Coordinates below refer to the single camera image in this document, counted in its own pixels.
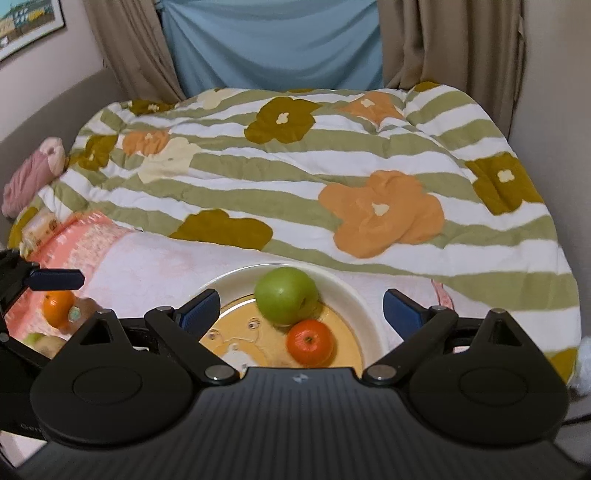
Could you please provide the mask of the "snack packet on plate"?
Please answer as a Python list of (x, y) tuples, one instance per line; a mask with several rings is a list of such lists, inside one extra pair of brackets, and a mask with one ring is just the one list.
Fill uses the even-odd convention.
[(47, 208), (39, 210), (22, 229), (21, 250), (30, 254), (42, 246), (57, 230), (59, 220)]

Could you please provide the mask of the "white plastic bag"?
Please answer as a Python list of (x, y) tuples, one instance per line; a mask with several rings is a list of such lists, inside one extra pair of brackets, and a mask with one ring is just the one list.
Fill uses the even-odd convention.
[(570, 387), (578, 396), (591, 393), (591, 337), (585, 336), (579, 345)]

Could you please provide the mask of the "pink floral cloth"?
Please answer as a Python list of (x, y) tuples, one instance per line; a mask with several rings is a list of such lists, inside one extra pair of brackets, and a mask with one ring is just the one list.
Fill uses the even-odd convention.
[[(232, 271), (286, 262), (256, 250), (130, 230), (96, 213), (72, 216), (27, 257), (46, 268), (81, 270), (85, 284), (79, 296), (111, 308), (121, 317), (141, 316), (159, 305), (178, 307)], [(423, 277), (346, 272), (302, 261), (294, 265), (311, 271), (314, 279), (334, 276), (355, 292), (369, 311), (361, 328), (375, 331), (385, 349), (400, 342), (383, 314), (383, 296), (390, 288), (426, 307), (446, 305), (466, 316), (476, 315), (480, 308), (479, 303), (451, 287)]]

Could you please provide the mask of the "cream plate with yellow print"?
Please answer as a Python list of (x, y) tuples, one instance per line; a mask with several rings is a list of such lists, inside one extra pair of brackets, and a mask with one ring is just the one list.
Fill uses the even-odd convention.
[[(249, 367), (301, 367), (288, 353), (287, 329), (264, 319), (254, 299), (256, 281), (278, 266), (267, 263), (243, 267), (207, 284), (221, 297), (221, 313), (200, 343), (241, 373)], [(335, 337), (329, 367), (351, 367), (361, 374), (387, 353), (383, 328), (349, 284), (317, 267), (294, 267), (307, 273), (318, 288), (320, 305), (315, 319), (325, 323)]]

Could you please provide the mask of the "framed wall picture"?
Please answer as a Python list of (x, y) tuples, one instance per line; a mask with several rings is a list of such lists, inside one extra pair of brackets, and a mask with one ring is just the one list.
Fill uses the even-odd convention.
[(0, 14), (1, 61), (65, 27), (59, 0), (2, 1)]

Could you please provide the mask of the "small orange tangerine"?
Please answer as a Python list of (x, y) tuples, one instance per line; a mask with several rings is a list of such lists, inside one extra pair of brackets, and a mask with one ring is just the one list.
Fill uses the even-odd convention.
[(304, 367), (325, 366), (335, 350), (335, 338), (324, 323), (308, 319), (297, 324), (287, 333), (287, 352)]

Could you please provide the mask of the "pink plush toy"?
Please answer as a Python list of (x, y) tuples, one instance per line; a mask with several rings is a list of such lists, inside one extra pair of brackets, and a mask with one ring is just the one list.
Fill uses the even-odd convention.
[(64, 172), (66, 160), (62, 140), (57, 137), (46, 138), (4, 186), (1, 206), (3, 216), (15, 219), (41, 188)]

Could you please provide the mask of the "orange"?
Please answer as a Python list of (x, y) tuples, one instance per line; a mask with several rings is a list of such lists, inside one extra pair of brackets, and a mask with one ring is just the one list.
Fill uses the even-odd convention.
[(63, 328), (69, 321), (70, 309), (75, 305), (72, 291), (48, 291), (44, 295), (41, 312), (45, 321), (53, 328)]

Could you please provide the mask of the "beige left curtain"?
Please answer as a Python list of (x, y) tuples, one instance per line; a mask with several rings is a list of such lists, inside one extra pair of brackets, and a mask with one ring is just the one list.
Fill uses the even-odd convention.
[(83, 5), (103, 60), (129, 99), (169, 104), (185, 99), (153, 1)]

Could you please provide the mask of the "green apple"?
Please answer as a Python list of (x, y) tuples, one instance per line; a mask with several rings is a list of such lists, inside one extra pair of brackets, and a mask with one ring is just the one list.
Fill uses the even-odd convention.
[(294, 267), (280, 267), (259, 278), (254, 287), (254, 299), (267, 321), (290, 326), (311, 318), (320, 295), (307, 273)]
[(33, 348), (41, 339), (45, 337), (44, 334), (39, 332), (31, 332), (26, 335), (22, 342), (30, 348)]

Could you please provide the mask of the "beige curtain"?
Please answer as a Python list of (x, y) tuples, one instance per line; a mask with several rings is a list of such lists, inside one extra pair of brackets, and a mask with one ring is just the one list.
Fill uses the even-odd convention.
[(185, 99), (153, 1), (83, 5), (103, 60), (129, 99), (169, 104)]
[(380, 1), (378, 11), (387, 87), (455, 87), (510, 133), (525, 62), (521, 1)]

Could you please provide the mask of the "green striped floral quilt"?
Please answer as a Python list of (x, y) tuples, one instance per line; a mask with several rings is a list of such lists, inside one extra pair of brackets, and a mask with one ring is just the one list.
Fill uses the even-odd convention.
[(115, 102), (66, 157), (24, 209), (47, 208), (60, 225), (96, 213), (176, 240), (435, 280), (478, 313), (509, 310), (573, 376), (579, 295), (554, 221), (461, 90), (223, 88), (176, 104)]

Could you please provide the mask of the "blue hanging cloth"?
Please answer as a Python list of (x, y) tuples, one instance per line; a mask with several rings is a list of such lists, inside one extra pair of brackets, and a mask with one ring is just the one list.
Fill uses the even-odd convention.
[(384, 85), (375, 1), (160, 1), (156, 8), (187, 96), (214, 87)]

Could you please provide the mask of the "brown kiwi with sticker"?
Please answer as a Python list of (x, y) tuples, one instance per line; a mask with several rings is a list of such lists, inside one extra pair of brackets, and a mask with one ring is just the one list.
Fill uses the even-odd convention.
[(67, 324), (62, 331), (66, 334), (74, 334), (87, 320), (89, 320), (102, 307), (92, 298), (76, 297), (73, 306), (68, 311)]

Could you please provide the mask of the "red yellow apple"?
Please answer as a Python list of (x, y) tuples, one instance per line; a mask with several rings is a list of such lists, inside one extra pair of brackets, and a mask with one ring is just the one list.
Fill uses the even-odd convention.
[(43, 356), (53, 359), (66, 341), (57, 336), (42, 335), (33, 344), (33, 349)]

